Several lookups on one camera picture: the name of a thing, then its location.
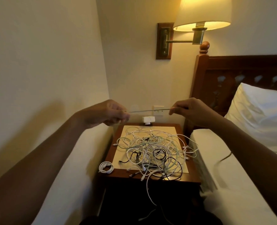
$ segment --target wall lamp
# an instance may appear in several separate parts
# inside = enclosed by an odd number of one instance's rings
[[[204,32],[231,24],[232,0],[181,0],[175,23],[157,24],[156,59],[171,59],[173,43],[200,45]],[[193,32],[193,40],[173,40],[174,31]]]

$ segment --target left hand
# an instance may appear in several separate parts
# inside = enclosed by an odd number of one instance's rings
[[[93,128],[101,123],[112,126],[119,122],[127,122],[130,118],[126,108],[114,100],[106,100],[90,106],[78,111],[75,115],[81,119],[86,129]]]

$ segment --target carved headboard panel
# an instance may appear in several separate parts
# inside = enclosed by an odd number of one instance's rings
[[[225,116],[241,82],[277,90],[277,55],[211,57],[208,48],[208,42],[200,45],[190,97]]]

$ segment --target bed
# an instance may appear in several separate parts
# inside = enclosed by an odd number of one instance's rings
[[[277,55],[211,57],[208,48],[208,42],[200,46],[190,97],[225,116],[240,83],[277,90]],[[224,224],[277,224],[277,217],[235,156],[219,163],[230,154],[221,138],[187,121],[184,132],[198,144],[189,142],[192,148],[199,149],[194,161],[209,212]]]

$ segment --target wooden bedpost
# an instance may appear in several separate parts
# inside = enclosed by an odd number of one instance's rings
[[[192,97],[197,99],[200,98],[200,92],[202,89],[205,72],[208,66],[209,56],[207,55],[207,53],[208,53],[209,46],[210,44],[207,41],[204,41],[200,45],[199,54],[196,56],[194,76],[193,76],[193,81],[191,85],[191,92],[189,95],[190,98]],[[184,127],[183,127],[184,135],[189,137],[193,132],[193,130],[194,130],[194,126],[185,119]]]

